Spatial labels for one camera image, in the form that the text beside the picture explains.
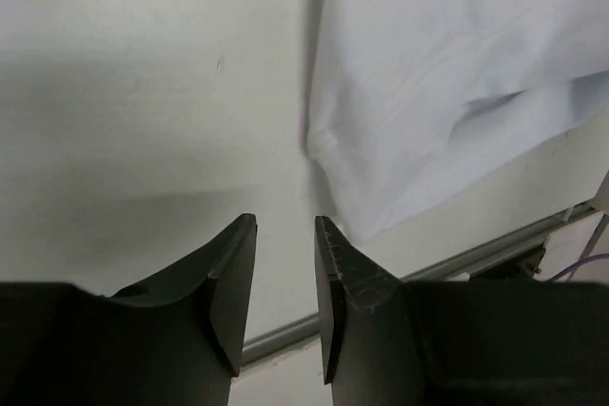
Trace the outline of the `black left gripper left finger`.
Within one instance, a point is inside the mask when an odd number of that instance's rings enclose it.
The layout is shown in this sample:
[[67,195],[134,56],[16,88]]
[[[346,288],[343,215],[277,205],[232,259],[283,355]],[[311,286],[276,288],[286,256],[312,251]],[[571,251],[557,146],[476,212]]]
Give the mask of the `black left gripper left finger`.
[[1,285],[5,405],[224,405],[239,375],[257,222],[110,297],[64,282]]

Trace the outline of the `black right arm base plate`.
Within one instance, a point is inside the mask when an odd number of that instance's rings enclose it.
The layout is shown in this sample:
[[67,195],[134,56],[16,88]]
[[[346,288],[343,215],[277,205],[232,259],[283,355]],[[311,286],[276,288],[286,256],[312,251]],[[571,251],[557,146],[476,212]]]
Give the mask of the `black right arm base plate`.
[[533,279],[540,272],[540,263],[546,254],[542,245],[528,249],[517,256],[472,274],[470,280]]

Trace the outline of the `white skirt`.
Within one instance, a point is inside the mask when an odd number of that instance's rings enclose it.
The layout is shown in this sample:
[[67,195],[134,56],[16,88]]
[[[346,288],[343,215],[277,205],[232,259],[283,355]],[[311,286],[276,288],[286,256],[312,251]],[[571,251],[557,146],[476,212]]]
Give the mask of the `white skirt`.
[[608,0],[324,0],[307,146],[356,243],[608,103]]

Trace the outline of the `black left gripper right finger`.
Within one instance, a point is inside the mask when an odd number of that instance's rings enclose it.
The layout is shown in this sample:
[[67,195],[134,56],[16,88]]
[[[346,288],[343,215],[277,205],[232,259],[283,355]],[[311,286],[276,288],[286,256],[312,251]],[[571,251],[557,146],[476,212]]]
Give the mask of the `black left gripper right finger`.
[[608,288],[403,281],[315,220],[324,383],[337,405],[604,405]]

